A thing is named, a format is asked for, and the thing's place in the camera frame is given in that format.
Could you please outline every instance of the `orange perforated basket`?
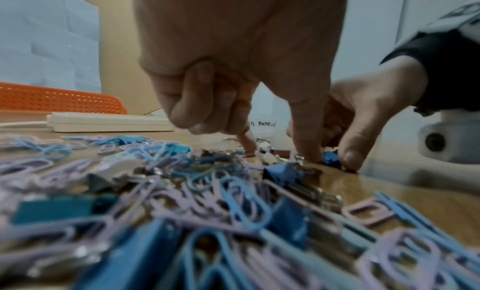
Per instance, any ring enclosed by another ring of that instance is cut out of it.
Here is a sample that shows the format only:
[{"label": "orange perforated basket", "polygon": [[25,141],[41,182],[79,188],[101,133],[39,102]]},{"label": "orange perforated basket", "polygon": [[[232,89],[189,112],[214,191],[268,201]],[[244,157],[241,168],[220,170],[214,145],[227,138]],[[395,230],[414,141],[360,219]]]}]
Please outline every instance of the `orange perforated basket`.
[{"label": "orange perforated basket", "polygon": [[0,110],[127,114],[110,95],[8,82],[0,82]]}]

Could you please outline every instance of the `white wall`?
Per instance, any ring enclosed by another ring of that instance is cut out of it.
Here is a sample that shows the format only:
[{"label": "white wall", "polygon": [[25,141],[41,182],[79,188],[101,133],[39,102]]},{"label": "white wall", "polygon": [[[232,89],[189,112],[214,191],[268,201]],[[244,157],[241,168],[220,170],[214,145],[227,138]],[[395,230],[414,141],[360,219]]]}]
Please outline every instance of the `white wall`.
[{"label": "white wall", "polygon": [[[472,0],[405,0],[398,41],[469,1]],[[438,114],[424,118],[414,113],[412,108],[407,108],[387,124],[380,141],[414,145],[417,143],[417,132],[420,128],[439,120]]]},{"label": "white wall", "polygon": [[[333,64],[333,80],[367,72],[378,66],[393,49],[404,0],[348,0],[338,53]],[[252,101],[250,120],[274,121],[275,128],[264,132],[283,133],[290,120],[288,104],[262,84]]]}]

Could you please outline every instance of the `white power cord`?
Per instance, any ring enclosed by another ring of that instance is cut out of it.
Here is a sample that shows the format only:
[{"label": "white power cord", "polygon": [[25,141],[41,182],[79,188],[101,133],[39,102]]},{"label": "white power cord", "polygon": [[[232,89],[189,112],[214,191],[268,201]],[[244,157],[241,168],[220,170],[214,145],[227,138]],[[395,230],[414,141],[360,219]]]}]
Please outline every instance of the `white power cord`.
[{"label": "white power cord", "polygon": [[37,126],[47,126],[47,122],[46,121],[24,121],[24,122],[4,122],[4,123],[0,123],[0,128],[37,127]]}]

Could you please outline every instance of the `wooden table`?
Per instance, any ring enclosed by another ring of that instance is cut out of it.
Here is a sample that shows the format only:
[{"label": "wooden table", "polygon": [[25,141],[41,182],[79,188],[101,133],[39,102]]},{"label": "wooden table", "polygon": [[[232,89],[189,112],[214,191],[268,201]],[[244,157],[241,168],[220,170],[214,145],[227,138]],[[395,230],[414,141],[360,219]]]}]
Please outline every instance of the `wooden table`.
[{"label": "wooden table", "polygon": [[[71,134],[54,133],[46,128],[0,128],[0,134],[26,134],[42,139]],[[186,131],[128,133],[154,140],[178,141],[194,148],[234,150],[237,143],[223,141],[225,135],[194,136]],[[75,135],[115,136],[119,133],[75,133]],[[286,136],[270,137],[277,149],[293,150]],[[94,156],[91,150],[74,151],[70,160]],[[12,156],[0,153],[1,156]],[[435,225],[467,246],[480,246],[480,166],[451,164],[422,157],[414,146],[381,144],[375,146],[359,174],[318,166],[324,173],[320,185],[328,193],[341,195],[351,205],[375,192],[383,192],[405,202],[424,214]],[[376,231],[398,226],[394,221]],[[29,285],[22,289],[64,289]]]}]

